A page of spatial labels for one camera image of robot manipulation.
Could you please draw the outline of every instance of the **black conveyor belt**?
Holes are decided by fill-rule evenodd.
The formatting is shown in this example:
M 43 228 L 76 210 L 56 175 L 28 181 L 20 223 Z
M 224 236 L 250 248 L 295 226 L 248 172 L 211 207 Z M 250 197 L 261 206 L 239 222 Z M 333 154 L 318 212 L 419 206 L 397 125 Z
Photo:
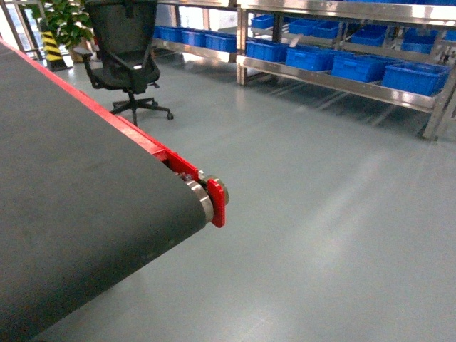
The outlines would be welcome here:
M 35 336 L 204 224 L 171 170 L 0 43 L 0 341 Z

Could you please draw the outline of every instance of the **stainless steel shelf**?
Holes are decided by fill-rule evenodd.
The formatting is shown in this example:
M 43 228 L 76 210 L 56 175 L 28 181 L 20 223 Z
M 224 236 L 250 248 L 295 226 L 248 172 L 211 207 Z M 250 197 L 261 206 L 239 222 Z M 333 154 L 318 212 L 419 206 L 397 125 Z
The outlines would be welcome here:
M 159 4 L 207 8 L 234 8 L 236 0 L 158 0 Z
M 456 6 L 379 4 L 317 0 L 237 0 L 251 11 L 272 11 L 334 18 L 370 19 L 404 24 L 456 26 Z
M 345 78 L 331 76 L 325 72 L 307 71 L 284 64 L 261 61 L 246 56 L 237 56 L 237 63 L 245 68 L 252 68 L 264 73 L 292 78 L 327 88 L 345 91 L 365 98 L 372 98 L 393 105 L 400 105 L 426 113 L 435 107 L 436 97 L 428 97 L 406 91 L 391 89 L 373 83 L 362 83 Z
M 175 52 L 186 52 L 191 53 L 192 55 L 204 57 L 204 58 L 212 58 L 217 59 L 218 61 L 222 61 L 225 63 L 235 63 L 237 53 L 230 53 L 230 52 L 222 52 L 211 50 L 209 48 L 199 48 L 196 46 L 185 45 L 182 43 L 174 43 L 171 41 L 163 41 L 162 39 L 154 39 L 154 44 L 158 48 L 165 48 L 167 50 L 175 51 Z
M 369 53 L 369 54 L 404 59 L 407 61 L 414 61 L 414 62 L 422 62 L 422 63 L 426 63 L 426 62 L 431 63 L 432 62 L 432 56 L 430 54 L 424 54 L 424 53 L 412 52 L 412 51 L 393 50 L 391 48 L 381 48 L 381 47 L 377 47 L 377 46 L 369 46 L 369 45 L 361 45 L 361 44 L 345 42 L 345 43 L 343 43 L 343 50 L 361 52 L 361 53 Z
M 262 36 L 272 36 L 272 28 L 251 28 L 252 32 L 255 34 L 261 34 Z M 297 35 L 292 34 L 289 32 L 283 32 L 282 38 L 292 40 L 294 39 Z M 313 37 L 313 36 L 302 36 L 299 39 L 300 43 L 306 43 L 306 44 L 312 44 L 312 45 L 320 45 L 320 46 L 332 46 L 336 40 L 335 39 L 325 39 L 325 38 L 319 38 L 319 37 Z
M 456 48 L 456 41 L 440 41 L 440 44 L 443 46 L 451 46 L 452 48 Z

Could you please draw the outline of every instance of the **potted plant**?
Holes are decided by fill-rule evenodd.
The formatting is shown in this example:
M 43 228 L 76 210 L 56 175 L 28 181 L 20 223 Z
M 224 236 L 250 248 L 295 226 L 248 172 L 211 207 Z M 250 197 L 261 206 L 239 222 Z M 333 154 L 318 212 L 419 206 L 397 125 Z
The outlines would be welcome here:
M 88 48 L 88 41 L 93 38 L 91 22 L 83 10 L 84 0 L 41 0 L 46 22 L 53 33 L 57 44 L 64 45 L 70 52 L 71 59 L 82 62 L 73 48 Z M 32 7 L 33 17 L 40 18 L 38 7 Z

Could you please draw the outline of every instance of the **mesh chair back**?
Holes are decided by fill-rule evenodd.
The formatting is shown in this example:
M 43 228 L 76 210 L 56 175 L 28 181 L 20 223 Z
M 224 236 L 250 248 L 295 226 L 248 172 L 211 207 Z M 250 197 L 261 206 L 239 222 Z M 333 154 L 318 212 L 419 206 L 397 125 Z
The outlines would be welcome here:
M 100 48 L 103 69 L 114 78 L 128 77 L 109 53 L 132 66 L 148 60 L 145 73 L 158 71 L 150 57 L 157 0 L 87 0 L 86 11 Z

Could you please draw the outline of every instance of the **blue storage crate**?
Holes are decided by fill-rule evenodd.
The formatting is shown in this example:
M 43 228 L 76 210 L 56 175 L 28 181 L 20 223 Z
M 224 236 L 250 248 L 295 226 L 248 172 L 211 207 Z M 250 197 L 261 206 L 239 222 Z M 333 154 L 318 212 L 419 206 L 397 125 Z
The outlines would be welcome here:
M 310 71 L 331 70 L 335 56 L 352 56 L 351 52 L 321 49 L 315 46 L 297 46 L 289 48 L 286 64 Z
M 425 0 L 425 5 L 456 6 L 456 0 Z
M 292 23 L 293 21 L 297 21 L 299 20 L 299 18 L 294 18 L 292 16 L 286 16 L 284 17 L 284 23 L 287 24 L 287 23 Z
M 323 21 L 313 27 L 312 36 L 319 38 L 332 39 L 337 37 L 339 32 L 339 22 Z
M 445 36 L 445 40 L 456 41 L 456 31 L 448 31 L 447 35 Z
M 321 23 L 320 20 L 299 19 L 288 25 L 289 32 L 292 34 L 303 34 L 310 36 L 314 32 L 314 26 Z
M 153 38 L 160 38 L 160 26 L 155 27 Z
M 437 37 L 439 34 L 438 30 L 429 30 L 426 28 L 409 28 L 407 32 L 404 34 L 404 39 L 409 39 L 413 37 L 423 37 L 423 36 L 429 36 L 429 37 Z
M 265 14 L 264 16 L 258 16 L 256 18 L 252 18 L 251 26 L 258 29 L 268 29 L 274 25 L 274 16 L 269 14 Z
M 236 36 L 220 32 L 206 33 L 206 48 L 224 52 L 237 52 Z
M 160 26 L 160 38 L 164 41 L 182 43 L 182 31 L 184 31 L 182 27 Z
M 423 63 L 402 63 L 387 66 L 382 86 L 432 96 L 447 81 L 450 67 Z
M 182 31 L 182 42 L 191 46 L 206 47 L 206 31 L 185 30 Z
M 396 62 L 379 56 L 336 56 L 331 75 L 360 82 L 379 81 L 385 74 L 385 67 Z
M 351 37 L 351 43 L 382 46 L 386 37 L 386 26 L 367 25 Z
M 246 56 L 269 62 L 284 62 L 286 47 L 285 44 L 272 41 L 247 41 Z
M 420 53 L 430 53 L 435 42 L 432 36 L 415 36 L 408 37 L 402 42 L 400 47 L 403 51 L 414 51 Z

